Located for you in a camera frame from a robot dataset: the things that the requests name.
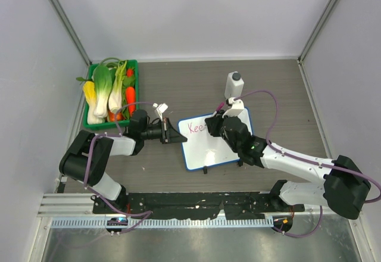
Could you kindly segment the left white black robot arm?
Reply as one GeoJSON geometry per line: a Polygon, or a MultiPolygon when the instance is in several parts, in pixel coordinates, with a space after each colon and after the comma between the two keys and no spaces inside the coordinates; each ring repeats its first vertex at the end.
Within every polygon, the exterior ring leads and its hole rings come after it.
{"type": "Polygon", "coordinates": [[[105,171],[110,156],[137,155],[146,140],[158,139],[162,144],[184,143],[181,135],[167,117],[149,122],[145,110],[136,110],[122,135],[96,135],[82,130],[76,136],[59,164],[61,174],[85,183],[106,199],[106,206],[115,214],[127,210],[126,188],[105,171]]]}

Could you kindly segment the blue framed whiteboard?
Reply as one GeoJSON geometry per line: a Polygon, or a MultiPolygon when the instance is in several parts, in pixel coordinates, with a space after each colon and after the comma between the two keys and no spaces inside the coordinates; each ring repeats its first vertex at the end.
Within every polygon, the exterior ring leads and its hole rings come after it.
{"type": "Polygon", "coordinates": [[[177,126],[181,135],[187,138],[182,143],[185,168],[188,171],[201,170],[227,163],[235,163],[239,157],[221,137],[208,133],[205,119],[211,113],[179,120],[177,126]]]}

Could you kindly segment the white marker pink cap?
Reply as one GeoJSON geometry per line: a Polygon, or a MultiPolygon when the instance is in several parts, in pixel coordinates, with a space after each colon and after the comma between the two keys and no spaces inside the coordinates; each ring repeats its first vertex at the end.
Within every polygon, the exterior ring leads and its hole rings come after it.
{"type": "Polygon", "coordinates": [[[223,110],[224,105],[225,105],[225,102],[222,102],[221,104],[219,104],[216,110],[211,115],[211,117],[222,115],[224,113],[224,110],[223,110]]]}

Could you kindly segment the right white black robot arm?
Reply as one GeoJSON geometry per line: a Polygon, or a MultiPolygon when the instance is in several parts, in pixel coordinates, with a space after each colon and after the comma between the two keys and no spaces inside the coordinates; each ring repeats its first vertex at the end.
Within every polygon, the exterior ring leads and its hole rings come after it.
{"type": "Polygon", "coordinates": [[[252,135],[236,116],[216,114],[206,118],[205,123],[211,136],[222,138],[238,155],[239,166],[283,171],[305,180],[278,181],[268,201],[273,210],[311,204],[329,207],[346,219],[355,220],[360,215],[371,184],[350,158],[340,155],[335,160],[324,159],[285,149],[252,135]]]}

